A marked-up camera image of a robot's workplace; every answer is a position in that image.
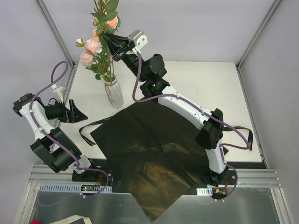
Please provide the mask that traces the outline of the pink rose stem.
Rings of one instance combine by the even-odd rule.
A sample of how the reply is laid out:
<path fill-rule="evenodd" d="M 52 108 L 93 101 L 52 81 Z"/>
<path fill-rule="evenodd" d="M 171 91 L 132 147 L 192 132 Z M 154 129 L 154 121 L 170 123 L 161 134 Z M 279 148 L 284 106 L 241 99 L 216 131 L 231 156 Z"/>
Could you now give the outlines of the pink rose stem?
<path fill-rule="evenodd" d="M 99 23 L 103 25 L 103 33 L 112 33 L 110 31 L 110 26 L 107 25 L 107 21 L 110 21 L 118 16 L 117 7 L 119 2 L 117 0 L 95 0 L 94 4 L 94 12 L 91 13 L 91 15 L 94 17 L 94 19 L 97 19 Z"/>
<path fill-rule="evenodd" d="M 94 72 L 97 80 L 103 79 L 105 82 L 112 82 L 114 77 L 111 67 L 111 54 L 106 41 L 101 37 L 101 34 L 104 32 L 103 25 L 97 19 L 93 19 L 93 25 L 95 26 L 93 39 L 98 42 L 99 49 L 94 54 L 91 70 Z"/>
<path fill-rule="evenodd" d="M 111 56 L 107 46 L 103 46 L 99 38 L 92 38 L 84 41 L 76 40 L 76 47 L 81 47 L 84 52 L 80 55 L 79 62 L 89 71 L 95 74 L 97 80 L 103 79 L 106 82 L 115 80 L 111 68 Z"/>
<path fill-rule="evenodd" d="M 112 32 L 112 34 L 115 34 L 115 32 L 117 31 L 118 23 L 119 23 L 118 16 L 116 16 L 114 19 L 112 19 L 110 21 L 107 21 L 107 25 L 110 26 L 110 31 Z M 109 65 L 109 74 L 110 75 L 109 75 L 108 81 L 113 82 L 115 80 L 115 74 L 114 74 L 114 63 L 113 63 L 111 51 L 109 51 L 109 61 L 110 61 L 110 65 Z"/>

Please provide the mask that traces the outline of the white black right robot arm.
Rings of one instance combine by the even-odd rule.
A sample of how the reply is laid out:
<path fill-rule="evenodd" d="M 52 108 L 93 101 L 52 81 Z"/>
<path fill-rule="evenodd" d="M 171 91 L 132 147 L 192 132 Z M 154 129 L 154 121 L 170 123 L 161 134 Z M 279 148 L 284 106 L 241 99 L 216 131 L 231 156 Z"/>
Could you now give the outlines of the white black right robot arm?
<path fill-rule="evenodd" d="M 169 82 L 163 79 L 167 70 L 160 54 L 143 60 L 140 49 L 147 44 L 147 37 L 142 31 L 136 30 L 129 37 L 102 33 L 101 38 L 107 43 L 112 59 L 116 62 L 123 61 L 136 76 L 136 82 L 143 83 L 141 86 L 134 85 L 132 98 L 136 103 L 153 100 L 183 116 L 199 130 L 196 142 L 205 149 L 209 161 L 209 170 L 201 179 L 215 187 L 223 183 L 227 178 L 228 167 L 220 147 L 224 130 L 222 111 L 211 111 L 180 96 Z M 135 97 L 137 88 L 142 91 L 142 99 Z"/>

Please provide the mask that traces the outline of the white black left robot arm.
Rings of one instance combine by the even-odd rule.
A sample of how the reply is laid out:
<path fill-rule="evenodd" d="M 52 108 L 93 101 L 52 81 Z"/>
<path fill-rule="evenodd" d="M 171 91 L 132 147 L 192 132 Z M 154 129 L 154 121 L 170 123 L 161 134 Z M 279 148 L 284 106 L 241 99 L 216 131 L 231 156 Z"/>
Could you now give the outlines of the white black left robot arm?
<path fill-rule="evenodd" d="M 78 123 L 87 119 L 74 103 L 69 100 L 70 108 L 64 102 L 44 105 L 40 97 L 27 93 L 14 102 L 13 111 L 24 117 L 35 135 L 31 150 L 55 173 L 72 168 L 78 175 L 93 182 L 99 171 L 93 161 L 82 154 L 75 143 L 59 128 L 49 124 L 58 119 L 63 123 Z"/>

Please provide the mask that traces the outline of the black paper flower wrap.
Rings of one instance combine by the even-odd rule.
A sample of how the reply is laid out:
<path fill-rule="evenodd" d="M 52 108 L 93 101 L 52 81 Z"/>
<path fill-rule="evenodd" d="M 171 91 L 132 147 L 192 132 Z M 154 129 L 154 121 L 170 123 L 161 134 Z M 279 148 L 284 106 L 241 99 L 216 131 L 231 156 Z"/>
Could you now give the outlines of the black paper flower wrap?
<path fill-rule="evenodd" d="M 153 101 L 134 103 L 91 132 L 151 222 L 207 174 L 198 134 L 187 119 Z"/>

